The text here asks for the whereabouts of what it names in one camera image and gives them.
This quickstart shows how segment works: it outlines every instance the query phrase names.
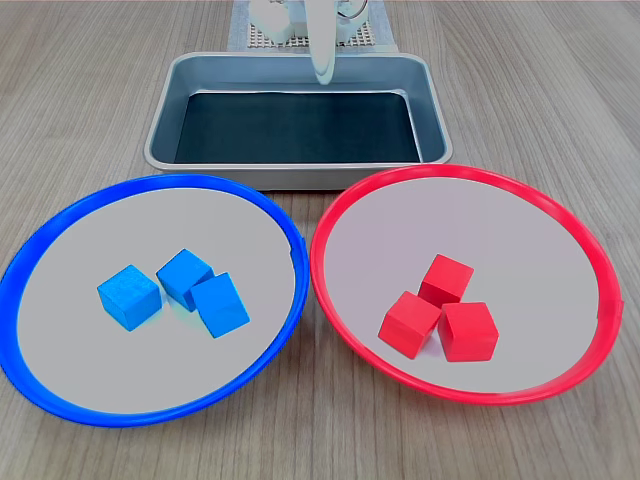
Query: plate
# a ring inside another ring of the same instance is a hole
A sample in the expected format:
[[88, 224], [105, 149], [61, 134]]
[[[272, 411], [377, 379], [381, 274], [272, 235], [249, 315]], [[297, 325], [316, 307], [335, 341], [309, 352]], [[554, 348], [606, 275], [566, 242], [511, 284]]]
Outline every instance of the plate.
[[[132, 332], [103, 309], [102, 282], [133, 264], [156, 272], [182, 249], [228, 272], [251, 321], [213, 338], [163, 289]], [[208, 175], [159, 175], [94, 193], [42, 226], [0, 283], [0, 362], [30, 401], [59, 417], [142, 426], [242, 387], [292, 335], [309, 260], [291, 219], [264, 195]]]
[[[474, 268], [462, 301], [486, 303], [498, 327], [488, 362], [447, 362], [437, 331], [414, 360], [378, 338], [437, 254]], [[343, 192], [313, 238], [311, 278], [329, 321], [371, 365], [482, 405], [539, 401], [585, 380], [623, 310], [611, 262], [576, 217], [520, 182], [458, 165], [389, 170]]]

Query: red cube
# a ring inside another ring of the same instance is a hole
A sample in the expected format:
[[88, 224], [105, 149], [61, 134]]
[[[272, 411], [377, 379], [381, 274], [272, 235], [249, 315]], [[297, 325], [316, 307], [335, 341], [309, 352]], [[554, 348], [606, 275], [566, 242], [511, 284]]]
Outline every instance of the red cube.
[[444, 255], [436, 255], [422, 280], [418, 296], [438, 308], [445, 303], [457, 303], [462, 299], [471, 275], [473, 268]]
[[449, 362], [491, 360], [500, 336], [484, 303], [443, 305], [438, 334]]
[[378, 337], [414, 359], [435, 330], [440, 309], [411, 292], [404, 292], [382, 322]]

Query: red rim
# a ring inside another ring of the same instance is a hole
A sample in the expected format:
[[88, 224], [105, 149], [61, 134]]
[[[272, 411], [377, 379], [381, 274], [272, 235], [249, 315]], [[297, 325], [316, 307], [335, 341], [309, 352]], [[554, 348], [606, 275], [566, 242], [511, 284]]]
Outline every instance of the red rim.
[[[427, 177], [450, 177], [473, 180], [511, 192], [540, 208], [560, 223], [580, 244], [596, 274], [598, 326], [588, 350], [564, 374], [545, 384], [509, 393], [476, 393], [434, 385], [417, 379], [387, 363], [365, 347], [344, 325], [327, 291], [324, 256], [327, 240], [344, 212], [365, 195], [394, 183]], [[561, 394], [594, 373], [611, 352], [622, 322], [624, 303], [615, 270], [606, 252], [593, 234], [567, 209], [533, 188], [497, 173], [462, 165], [418, 165], [386, 170], [372, 175], [345, 190], [327, 209], [311, 243], [311, 281], [320, 306], [347, 344], [372, 366], [421, 392], [448, 400], [477, 405], [517, 405], [544, 400]]]

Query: tray rim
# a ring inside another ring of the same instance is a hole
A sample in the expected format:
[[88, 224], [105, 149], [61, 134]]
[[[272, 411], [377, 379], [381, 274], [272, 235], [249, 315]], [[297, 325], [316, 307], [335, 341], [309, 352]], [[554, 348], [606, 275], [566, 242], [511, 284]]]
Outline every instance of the tray rim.
[[[196, 57], [243, 57], [243, 58], [307, 58], [311, 62], [311, 55], [308, 53], [289, 53], [289, 52], [190, 52], [180, 55], [175, 58], [169, 65], [168, 73], [166, 75], [164, 86], [158, 104], [156, 106], [149, 133], [144, 143], [143, 156], [145, 161], [153, 168], [163, 172], [211, 172], [213, 174], [222, 175], [224, 172], [278, 172], [278, 171], [302, 171], [302, 172], [314, 172], [314, 171], [341, 171], [341, 170], [386, 170], [397, 167], [414, 166], [415, 163], [342, 163], [342, 164], [322, 164], [322, 163], [299, 163], [299, 164], [286, 164], [286, 163], [272, 163], [272, 164], [260, 164], [260, 163], [244, 163], [244, 164], [229, 164], [229, 163], [164, 163], [158, 161], [151, 152], [151, 145], [154, 142], [157, 128], [160, 122], [160, 116], [163, 111], [163, 105], [167, 98], [169, 86], [173, 80], [175, 70], [178, 65], [186, 60]], [[336, 60], [338, 58], [403, 58], [411, 60], [419, 64], [425, 73], [427, 85], [433, 98], [433, 106], [438, 119], [438, 126], [442, 134], [442, 140], [444, 143], [444, 152], [442, 156], [433, 162], [424, 163], [425, 165], [443, 164], [448, 162], [452, 155], [453, 149], [451, 147], [451, 137], [444, 121], [444, 115], [440, 107], [438, 95], [435, 89], [433, 78], [431, 76], [430, 69], [426, 62], [420, 57], [408, 53], [396, 53], [396, 52], [367, 52], [367, 53], [336, 53]], [[417, 137], [416, 146], [418, 153], [422, 161], [422, 150]]]
[[[562, 375], [536, 387], [507, 393], [478, 393], [425, 382], [394, 367], [369, 350], [342, 322], [331, 302], [324, 276], [327, 241], [338, 219], [358, 200], [382, 187], [429, 177], [472, 180], [508, 191], [533, 204], [562, 225], [587, 255], [596, 275], [598, 326], [584, 355]], [[347, 345], [367, 363], [387, 376], [438, 398], [484, 406], [511, 406], [542, 401], [572, 389], [591, 376], [606, 360], [620, 332], [624, 302], [613, 264], [596, 237], [566, 208], [549, 196], [517, 180], [464, 165], [415, 165], [376, 173], [342, 192], [321, 217], [311, 242], [311, 282], [327, 319]]]
[[[197, 400], [160, 411], [116, 414], [79, 407], [49, 391], [31, 373], [20, 352], [17, 322], [20, 303], [31, 273], [46, 250], [71, 225], [100, 208], [141, 193], [174, 188], [201, 188], [239, 196], [269, 215], [291, 245], [295, 292], [289, 314], [269, 347], [244, 372], [223, 387]], [[211, 175], [152, 175], [127, 180], [98, 190], [66, 207], [22, 245], [0, 280], [0, 367], [27, 400], [44, 411], [74, 423], [111, 428], [142, 427], [175, 420], [207, 408], [233, 394], [255, 378], [287, 344], [305, 307], [310, 286], [309, 257], [304, 238], [293, 220], [271, 199], [238, 182]]]

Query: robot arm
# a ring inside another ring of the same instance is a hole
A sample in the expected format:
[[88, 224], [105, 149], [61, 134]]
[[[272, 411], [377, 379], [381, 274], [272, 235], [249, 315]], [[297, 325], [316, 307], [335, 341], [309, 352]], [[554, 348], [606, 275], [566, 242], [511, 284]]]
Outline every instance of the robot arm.
[[250, 20], [276, 44], [293, 36], [309, 38], [318, 82], [328, 85], [335, 66], [336, 42], [347, 41], [367, 21], [368, 0], [251, 0]]

